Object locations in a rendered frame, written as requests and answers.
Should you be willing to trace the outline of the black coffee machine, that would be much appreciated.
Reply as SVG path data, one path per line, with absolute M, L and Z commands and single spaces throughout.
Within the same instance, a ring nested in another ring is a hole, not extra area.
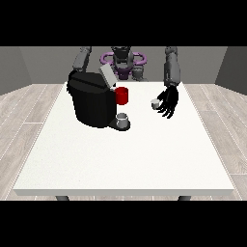
M 72 97 L 77 120 L 90 127 L 129 130 L 129 120 L 127 127 L 117 127 L 116 89 L 108 88 L 100 73 L 73 70 L 69 74 L 67 91 Z

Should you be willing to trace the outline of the red pod holder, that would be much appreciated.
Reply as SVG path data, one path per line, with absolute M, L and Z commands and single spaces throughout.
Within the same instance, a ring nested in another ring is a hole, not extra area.
M 118 87 L 115 90 L 116 94 L 116 103 L 119 105 L 125 105 L 128 103 L 128 88 Z

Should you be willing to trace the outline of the pale grey machine lid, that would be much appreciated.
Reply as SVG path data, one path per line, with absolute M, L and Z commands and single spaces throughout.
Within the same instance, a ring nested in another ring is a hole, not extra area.
M 108 88 L 112 88 L 117 83 L 118 79 L 109 64 L 101 66 L 98 70 L 103 76 Z

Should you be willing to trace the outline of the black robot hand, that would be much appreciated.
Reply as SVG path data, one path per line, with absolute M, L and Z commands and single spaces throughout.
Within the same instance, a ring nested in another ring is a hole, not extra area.
M 178 89 L 176 86 L 169 86 L 163 91 L 157 99 L 160 101 L 160 105 L 157 110 L 162 113 L 163 117 L 171 119 L 176 106 L 178 105 Z

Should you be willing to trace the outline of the small grey cup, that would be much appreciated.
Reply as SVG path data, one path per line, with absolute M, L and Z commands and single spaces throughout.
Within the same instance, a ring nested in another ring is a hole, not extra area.
M 117 127 L 119 128 L 125 128 L 128 125 L 128 116 L 126 113 L 119 113 L 116 116 L 117 120 Z

